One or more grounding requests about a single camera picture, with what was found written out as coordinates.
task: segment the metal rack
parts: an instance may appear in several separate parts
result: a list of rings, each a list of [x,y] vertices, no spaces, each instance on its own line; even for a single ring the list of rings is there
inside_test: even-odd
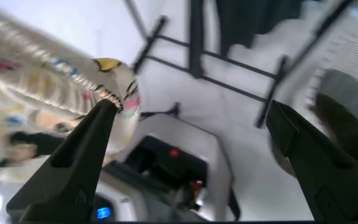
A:
[[[218,58],[220,60],[223,60],[225,62],[231,63],[233,65],[237,65],[239,67],[242,67],[244,69],[256,72],[260,75],[264,75],[266,77],[269,77],[271,79],[273,79],[273,84],[270,87],[268,93],[267,93],[267,97],[266,98],[262,98],[260,96],[256,96],[252,93],[249,93],[247,91],[244,90],[240,90],[236,87],[230,86],[228,84],[225,84],[223,82],[217,81],[211,77],[208,77],[206,75],[200,75],[197,78],[203,79],[205,81],[214,83],[216,85],[219,85],[223,88],[227,88],[229,90],[232,90],[236,93],[239,93],[241,95],[247,96],[249,98],[252,98],[254,100],[260,101],[262,102],[264,105],[262,107],[262,109],[260,110],[258,117],[257,117],[257,121],[255,126],[258,128],[261,128],[264,124],[265,121],[265,117],[269,108],[269,104],[273,99],[274,93],[277,89],[277,87],[281,84],[281,82],[286,79],[286,77],[288,76],[288,74],[291,74],[292,71],[294,71],[294,69],[297,68],[297,66],[299,66],[299,64],[305,59],[305,57],[317,46],[317,44],[319,43],[319,41],[321,40],[321,38],[327,33],[327,31],[329,30],[329,28],[335,23],[335,21],[338,20],[338,18],[343,14],[343,12],[356,0],[342,0],[340,4],[338,4],[337,8],[335,8],[335,10],[333,10],[332,13],[330,13],[329,15],[326,16],[325,20],[323,20],[323,22],[321,23],[321,25],[318,27],[318,29],[314,32],[314,37],[306,44],[306,47],[303,48],[301,50],[301,52],[299,53],[299,55],[297,57],[295,57],[295,59],[292,60],[292,62],[290,61],[289,57],[286,55],[283,55],[283,57],[281,58],[281,60],[278,63],[278,68],[275,74],[272,74],[270,72],[266,72],[263,71],[259,68],[255,68],[252,67],[250,65],[246,65],[244,63],[240,63],[237,62],[235,60],[232,59],[226,59],[226,58],[222,58],[219,54],[213,53],[213,52],[209,52],[207,50],[204,50],[204,54],[205,55],[209,55],[212,56],[214,58]],[[162,40],[166,40],[169,41],[171,43],[180,45],[180,46],[184,46],[184,47],[189,47],[188,43],[185,42],[181,42],[179,40],[175,40],[173,38],[164,36],[161,34],[162,29],[164,28],[164,26],[167,25],[168,19],[165,16],[161,16],[160,19],[158,20],[157,24],[155,25],[152,33],[150,35],[147,35],[145,26],[142,22],[142,19],[139,16],[139,12],[135,7],[135,4],[133,3],[132,0],[125,0],[126,6],[129,9],[129,12],[135,22],[135,25],[139,31],[139,33],[141,34],[141,36],[145,39],[146,41],[146,45],[145,47],[141,50],[139,56],[137,57],[137,60],[134,63],[133,69],[134,72],[136,74],[138,74],[139,70],[141,69],[141,67],[143,66],[144,62],[146,59],[150,59],[150,60],[154,60],[158,63],[164,64],[166,66],[172,67],[174,69],[183,71],[188,73],[189,70],[187,68],[183,68],[180,67],[178,65],[175,65],[171,62],[168,62],[164,59],[155,57],[153,55],[150,55],[150,50],[152,48],[152,46],[155,44],[155,42],[159,39]]]

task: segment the red dot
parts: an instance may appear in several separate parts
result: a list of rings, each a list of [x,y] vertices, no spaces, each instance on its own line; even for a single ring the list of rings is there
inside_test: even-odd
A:
[[[169,154],[170,154],[172,157],[176,158],[176,157],[179,156],[179,150],[178,150],[178,149],[172,149],[172,150],[169,152]]]

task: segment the floor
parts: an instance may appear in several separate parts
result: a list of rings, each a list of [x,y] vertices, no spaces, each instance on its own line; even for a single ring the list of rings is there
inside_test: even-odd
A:
[[[208,37],[217,36],[213,7],[213,2],[207,1]],[[185,10],[185,1],[168,0],[163,5],[162,14],[170,20],[164,35],[186,41]],[[258,36],[253,49],[234,46],[229,56],[274,72],[283,54],[294,57],[301,49],[324,10],[319,4],[307,2],[301,19],[284,21],[268,35]],[[84,39],[81,41],[81,45],[87,44]],[[217,38],[208,38],[206,48],[216,52],[216,41]],[[152,55],[186,66],[186,49],[163,40],[152,49]],[[265,96],[272,84],[269,78],[209,56],[203,57],[203,65],[208,76],[258,96]],[[180,102],[182,119],[221,138],[236,176],[234,190],[241,205],[241,220],[313,219],[298,181],[275,163],[267,130],[254,127],[261,103],[151,60],[140,71],[139,85],[142,110],[165,110]]]

